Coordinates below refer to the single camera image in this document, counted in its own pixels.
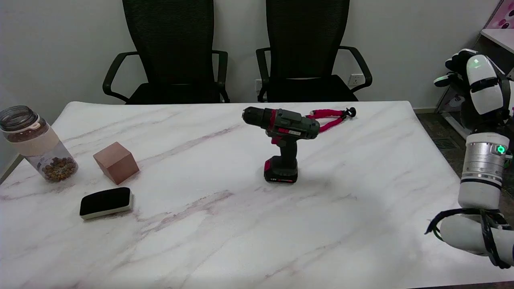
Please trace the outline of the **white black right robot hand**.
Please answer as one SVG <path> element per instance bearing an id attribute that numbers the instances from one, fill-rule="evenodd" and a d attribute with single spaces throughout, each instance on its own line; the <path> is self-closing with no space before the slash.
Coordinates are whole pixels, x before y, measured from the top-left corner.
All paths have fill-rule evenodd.
<path id="1" fill-rule="evenodd" d="M 513 121 L 513 79 L 490 59 L 462 49 L 445 62 L 449 70 L 436 78 L 436 87 L 452 87 L 464 100 L 461 124 L 472 133 L 501 133 Z"/>

